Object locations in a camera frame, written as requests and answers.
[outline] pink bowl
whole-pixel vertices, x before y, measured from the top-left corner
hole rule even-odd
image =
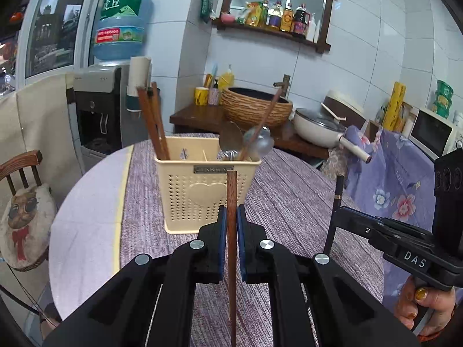
[[[233,23],[235,22],[235,16],[230,13],[222,13],[221,14],[221,21],[223,23]]]

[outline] yellow cup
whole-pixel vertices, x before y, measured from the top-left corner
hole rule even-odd
[[[207,87],[196,87],[194,89],[194,103],[196,105],[207,105],[209,89]]]

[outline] beige plastic basket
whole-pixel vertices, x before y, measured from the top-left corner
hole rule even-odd
[[[156,158],[156,163],[169,234],[198,233],[200,227],[217,221],[219,206],[226,205],[227,170],[238,172],[238,204],[244,203],[261,161],[217,160],[218,138],[166,139],[171,160]]]

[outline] yellow nail polish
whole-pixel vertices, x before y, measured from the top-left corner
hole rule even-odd
[[[418,288],[415,292],[415,300],[416,301],[423,301],[428,294],[428,290],[426,288]]]

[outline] chopstick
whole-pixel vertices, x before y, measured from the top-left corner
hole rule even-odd
[[[228,296],[230,298],[231,347],[236,347],[236,207],[237,172],[227,171]]]
[[[265,122],[269,118],[270,113],[272,113],[273,108],[275,107],[276,103],[278,102],[278,99],[280,99],[280,96],[281,96],[282,92],[283,92],[283,89],[280,87],[277,90],[277,92],[275,93],[275,95],[273,96],[272,101],[270,102],[270,105],[268,106],[267,110],[265,111],[265,114],[262,117],[262,120],[261,120],[260,124],[258,125],[258,128],[254,132],[253,136],[248,141],[246,146],[244,146],[244,148],[241,150],[241,153],[239,153],[238,161],[243,161],[244,159],[246,159],[246,156],[248,155],[249,147],[251,147],[251,144],[259,136],[259,133],[260,133],[262,127],[265,125]]]
[[[159,160],[165,160],[165,155],[161,141],[159,140],[158,127],[151,110],[150,101],[148,99],[148,92],[144,87],[137,87],[138,99],[140,101],[140,108],[142,110],[143,119],[146,123],[146,128],[148,129],[148,134],[150,135],[151,143],[154,146],[154,151]]]
[[[165,160],[170,160],[169,149],[167,147],[166,134],[164,133],[163,118],[161,116],[161,106],[159,104],[159,94],[157,93],[156,82],[151,83],[153,95],[151,97],[151,109],[153,110],[154,120],[157,125],[158,133],[161,135],[161,147],[164,151]]]

